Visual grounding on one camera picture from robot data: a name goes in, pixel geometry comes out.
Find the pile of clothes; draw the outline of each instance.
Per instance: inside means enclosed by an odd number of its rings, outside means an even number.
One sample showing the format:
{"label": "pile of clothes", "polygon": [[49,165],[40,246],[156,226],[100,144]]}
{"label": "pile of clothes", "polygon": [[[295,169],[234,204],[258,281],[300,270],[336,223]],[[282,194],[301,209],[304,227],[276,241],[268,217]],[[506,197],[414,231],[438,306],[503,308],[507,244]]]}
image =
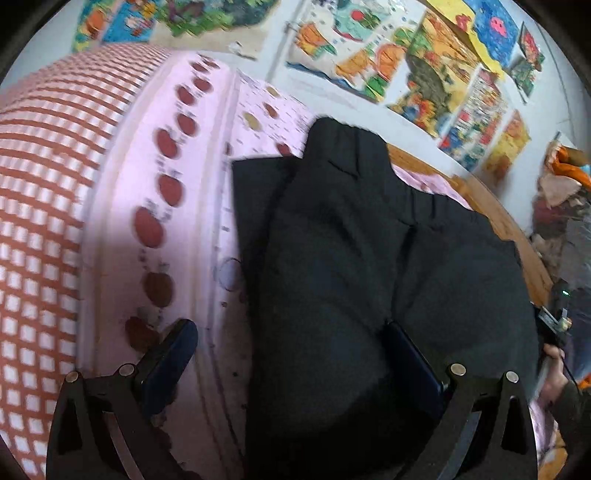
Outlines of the pile of clothes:
{"label": "pile of clothes", "polygon": [[567,364],[577,381],[591,372],[591,181],[589,161],[553,141],[534,200],[534,248],[555,282],[568,285],[571,345]]}

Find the finger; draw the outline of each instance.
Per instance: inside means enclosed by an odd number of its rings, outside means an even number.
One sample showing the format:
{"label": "finger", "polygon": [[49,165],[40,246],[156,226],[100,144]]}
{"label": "finger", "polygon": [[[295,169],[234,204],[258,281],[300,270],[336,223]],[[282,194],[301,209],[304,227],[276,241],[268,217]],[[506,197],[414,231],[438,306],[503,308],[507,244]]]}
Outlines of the finger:
{"label": "finger", "polygon": [[562,373],[563,370],[564,370],[564,362],[563,362],[563,360],[560,357],[558,357],[557,359],[555,359],[552,362],[552,365],[550,365],[550,370],[551,371],[556,371],[556,372]]}
{"label": "finger", "polygon": [[550,358],[555,360],[560,359],[560,349],[556,345],[544,344],[544,352]]}

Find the poster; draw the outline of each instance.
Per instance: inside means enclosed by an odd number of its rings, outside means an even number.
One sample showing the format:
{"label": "poster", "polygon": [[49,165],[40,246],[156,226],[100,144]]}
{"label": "poster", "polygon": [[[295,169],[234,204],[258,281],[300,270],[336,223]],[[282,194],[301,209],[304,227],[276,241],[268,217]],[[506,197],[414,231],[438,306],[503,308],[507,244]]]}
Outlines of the poster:
{"label": "poster", "polygon": [[390,110],[438,137],[465,97],[478,58],[430,10],[408,48],[405,93]]}
{"label": "poster", "polygon": [[287,65],[381,102],[425,10],[418,2],[404,8],[391,0],[315,2]]}
{"label": "poster", "polygon": [[486,159],[485,171],[490,173],[495,184],[505,178],[507,172],[531,140],[527,127],[518,110],[513,112],[511,121],[503,130],[499,141]]}
{"label": "poster", "polygon": [[507,110],[496,75],[481,70],[466,103],[439,148],[467,171],[484,157]]}
{"label": "poster", "polygon": [[99,45],[113,20],[113,12],[121,4],[122,0],[86,0],[78,20],[72,52],[77,53]]}
{"label": "poster", "polygon": [[482,63],[503,78],[517,41],[517,25],[498,0],[428,0],[466,32]]}
{"label": "poster", "polygon": [[[476,14],[473,30],[493,60],[509,67],[519,29],[499,0],[464,0]],[[479,47],[474,45],[480,54]]]}
{"label": "poster", "polygon": [[257,58],[280,0],[86,0],[74,51],[108,42]]}
{"label": "poster", "polygon": [[519,46],[525,58],[521,57],[513,65],[511,78],[515,81],[521,98],[527,103],[534,91],[538,72],[542,71],[542,64],[544,63],[545,57],[525,24],[521,26]]}

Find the metal screw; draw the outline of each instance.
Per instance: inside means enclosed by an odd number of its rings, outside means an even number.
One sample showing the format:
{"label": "metal screw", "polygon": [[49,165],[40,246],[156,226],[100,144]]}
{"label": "metal screw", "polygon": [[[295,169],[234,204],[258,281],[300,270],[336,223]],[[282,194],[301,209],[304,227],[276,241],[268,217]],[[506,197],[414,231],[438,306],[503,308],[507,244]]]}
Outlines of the metal screw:
{"label": "metal screw", "polygon": [[519,375],[517,375],[515,372],[509,371],[505,374],[505,376],[511,383],[517,383],[519,381]]}
{"label": "metal screw", "polygon": [[122,377],[128,377],[135,371],[135,367],[132,364],[125,364],[119,367],[119,375]]}
{"label": "metal screw", "polygon": [[78,372],[76,372],[76,371],[70,372],[66,375],[66,381],[68,383],[74,383],[76,380],[78,380],[78,376],[79,376]]}
{"label": "metal screw", "polygon": [[462,364],[453,364],[449,370],[451,370],[452,373],[458,377],[463,377],[466,375],[466,367],[464,367]]}
{"label": "metal screw", "polygon": [[563,317],[560,319],[560,330],[566,332],[573,326],[573,321],[569,317]]}

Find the painting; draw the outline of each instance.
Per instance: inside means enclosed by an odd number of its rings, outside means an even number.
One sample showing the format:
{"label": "painting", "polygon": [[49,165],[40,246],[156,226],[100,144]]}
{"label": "painting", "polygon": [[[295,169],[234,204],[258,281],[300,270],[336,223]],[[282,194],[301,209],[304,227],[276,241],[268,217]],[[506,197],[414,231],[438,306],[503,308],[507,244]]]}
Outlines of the painting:
{"label": "painting", "polygon": [[509,169],[531,140],[527,127],[518,110],[513,111],[509,124],[486,159],[484,169],[495,184],[502,181]]}
{"label": "painting", "polygon": [[500,78],[509,66],[517,26],[498,0],[428,0],[464,31],[482,63]]}
{"label": "painting", "polygon": [[[464,0],[476,17],[473,30],[493,60],[506,69],[511,62],[519,30],[499,0]],[[479,47],[474,45],[480,54]]]}
{"label": "painting", "polygon": [[86,0],[74,51],[140,41],[257,58],[280,0]]}
{"label": "painting", "polygon": [[123,2],[106,29],[103,42],[147,42],[152,35],[157,9],[158,2],[154,0]]}
{"label": "painting", "polygon": [[480,71],[466,103],[439,145],[467,171],[473,171],[484,157],[507,110],[496,80],[495,74]]}
{"label": "painting", "polygon": [[438,137],[463,103],[478,58],[429,10],[408,48],[407,63],[408,92],[388,108]]}
{"label": "painting", "polygon": [[[540,53],[537,61],[541,68],[544,61],[543,53]],[[535,66],[524,58],[519,59],[517,64],[511,69],[511,78],[515,81],[519,94],[525,103],[527,103],[534,91],[537,75],[538,70]]]}
{"label": "painting", "polygon": [[534,36],[527,29],[525,24],[521,26],[521,33],[519,35],[519,46],[525,59],[531,63],[536,70],[542,71],[542,62],[544,61],[544,55],[540,51],[539,46],[535,42]]}
{"label": "painting", "polygon": [[87,50],[100,44],[105,30],[111,24],[113,11],[121,6],[121,0],[86,0],[74,35],[72,52]]}
{"label": "painting", "polygon": [[287,66],[381,102],[425,10],[416,2],[406,8],[387,0],[314,2]]}

